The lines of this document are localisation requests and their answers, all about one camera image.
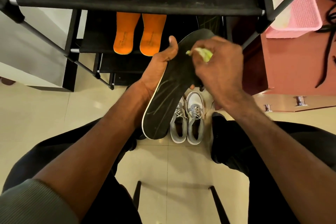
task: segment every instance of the sleeve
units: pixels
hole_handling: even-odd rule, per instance
[[[0,224],[78,222],[70,206],[38,180],[26,180],[0,196]]]

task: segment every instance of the person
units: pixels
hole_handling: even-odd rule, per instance
[[[0,223],[141,223],[114,174],[177,54],[175,38],[169,40],[103,118],[39,143],[14,165],[0,196]],[[213,53],[208,63],[196,47]],[[196,74],[235,119],[214,113],[211,156],[249,177],[249,223],[336,223],[336,136],[270,120],[242,89],[240,46],[216,36],[191,52]]]

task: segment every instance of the black shoe rack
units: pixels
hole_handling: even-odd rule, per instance
[[[134,32],[133,51],[128,55],[113,51],[117,11],[167,14],[160,50],[168,47],[168,36],[174,35],[180,41],[199,28],[209,28],[215,34],[232,40],[228,23],[231,16],[257,16],[256,32],[243,44],[245,48],[292,1],[284,0],[274,10],[272,0],[0,0],[0,10],[62,52],[68,58],[65,73],[76,73],[70,68],[80,66],[113,89],[115,85],[128,86],[137,81],[151,60],[139,50],[144,28],[142,18]],[[25,22],[20,6],[72,9],[65,49]],[[77,39],[82,10],[88,10],[86,27],[83,39]],[[93,71],[78,61],[79,53],[96,53]],[[102,80],[100,73],[110,73],[110,81]],[[73,91],[74,81],[73,85],[68,84],[68,90]]]

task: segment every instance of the black chair leg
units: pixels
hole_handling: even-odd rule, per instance
[[[222,205],[221,200],[219,199],[219,196],[216,192],[215,187],[211,186],[209,189],[212,192],[213,200],[215,201],[217,212],[218,212],[221,224],[230,224],[228,216],[225,213],[224,207]]]
[[[140,189],[141,189],[141,181],[138,181],[138,183],[136,184],[134,195],[133,195],[133,204],[135,205],[136,209],[139,208]]]

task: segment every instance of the hand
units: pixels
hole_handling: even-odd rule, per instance
[[[208,63],[194,48],[206,48],[213,53]],[[242,48],[219,36],[199,40],[191,49],[196,75],[225,110],[244,98]]]
[[[166,70],[168,61],[173,59],[179,50],[176,38],[172,35],[169,37],[169,45],[170,46],[167,49],[152,57],[152,60],[139,80],[147,90],[149,99],[152,98],[155,89]]]

